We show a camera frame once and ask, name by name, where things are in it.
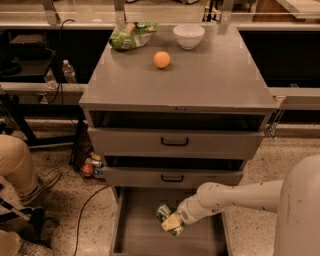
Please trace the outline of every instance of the orange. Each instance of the orange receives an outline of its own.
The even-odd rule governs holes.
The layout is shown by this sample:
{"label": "orange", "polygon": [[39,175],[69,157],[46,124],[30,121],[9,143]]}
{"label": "orange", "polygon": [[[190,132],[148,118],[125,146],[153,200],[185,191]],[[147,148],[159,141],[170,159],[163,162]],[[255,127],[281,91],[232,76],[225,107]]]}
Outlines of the orange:
{"label": "orange", "polygon": [[157,52],[153,56],[153,63],[157,68],[165,68],[170,63],[170,55],[165,51]]}

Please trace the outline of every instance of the khaki pants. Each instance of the khaki pants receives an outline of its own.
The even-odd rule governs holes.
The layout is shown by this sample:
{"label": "khaki pants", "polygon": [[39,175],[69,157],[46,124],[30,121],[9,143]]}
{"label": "khaki pants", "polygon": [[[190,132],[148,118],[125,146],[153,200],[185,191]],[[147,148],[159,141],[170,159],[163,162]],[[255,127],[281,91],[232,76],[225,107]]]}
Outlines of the khaki pants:
{"label": "khaki pants", "polygon": [[[22,140],[0,135],[0,176],[12,184],[18,196],[26,196],[37,187],[30,151]],[[20,245],[17,233],[0,230],[0,256],[17,255]]]}
{"label": "khaki pants", "polygon": [[29,195],[37,187],[31,154],[21,139],[0,135],[0,176],[12,184],[20,197]]}
{"label": "khaki pants", "polygon": [[21,239],[15,232],[0,230],[0,256],[16,256],[21,246]]}

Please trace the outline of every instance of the drawer handle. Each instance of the drawer handle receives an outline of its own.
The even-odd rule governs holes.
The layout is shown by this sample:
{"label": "drawer handle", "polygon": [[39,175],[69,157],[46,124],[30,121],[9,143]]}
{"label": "drawer handle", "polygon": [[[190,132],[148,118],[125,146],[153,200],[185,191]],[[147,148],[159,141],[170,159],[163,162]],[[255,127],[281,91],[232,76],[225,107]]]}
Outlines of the drawer handle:
{"label": "drawer handle", "polygon": [[161,175],[161,180],[163,182],[182,182],[184,179],[184,176],[181,175],[181,176],[164,176],[164,175]]}
{"label": "drawer handle", "polygon": [[174,147],[185,147],[189,144],[189,138],[186,138],[185,141],[168,141],[165,138],[161,137],[161,144],[164,146],[174,146]]}

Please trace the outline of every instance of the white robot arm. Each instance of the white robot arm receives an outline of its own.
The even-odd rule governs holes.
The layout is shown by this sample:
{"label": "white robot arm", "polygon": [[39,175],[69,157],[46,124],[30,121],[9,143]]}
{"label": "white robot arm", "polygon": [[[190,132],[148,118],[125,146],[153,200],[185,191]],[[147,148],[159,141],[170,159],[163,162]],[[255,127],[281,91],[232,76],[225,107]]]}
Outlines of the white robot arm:
{"label": "white robot arm", "polygon": [[221,212],[228,206],[277,212],[283,181],[271,181],[242,186],[225,186],[218,183],[204,183],[197,193],[185,199],[176,214],[185,224]]}
{"label": "white robot arm", "polygon": [[228,206],[278,213],[274,256],[320,253],[320,155],[301,160],[284,181],[225,186],[204,183],[197,193],[172,213],[166,205],[157,211],[164,230],[179,235],[184,224],[217,214]]}

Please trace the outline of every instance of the water bottle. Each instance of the water bottle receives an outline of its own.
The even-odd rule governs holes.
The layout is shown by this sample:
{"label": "water bottle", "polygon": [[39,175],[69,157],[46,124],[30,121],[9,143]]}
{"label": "water bottle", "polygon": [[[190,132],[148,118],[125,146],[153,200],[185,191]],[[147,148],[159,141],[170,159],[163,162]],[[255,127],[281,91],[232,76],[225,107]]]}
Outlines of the water bottle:
{"label": "water bottle", "polygon": [[51,68],[48,70],[46,76],[44,77],[44,81],[47,83],[48,88],[50,90],[55,90],[58,88],[57,80],[56,80]]}
{"label": "water bottle", "polygon": [[73,66],[69,63],[68,60],[63,61],[62,71],[70,89],[78,89],[79,86],[77,83],[76,73],[74,71]]}

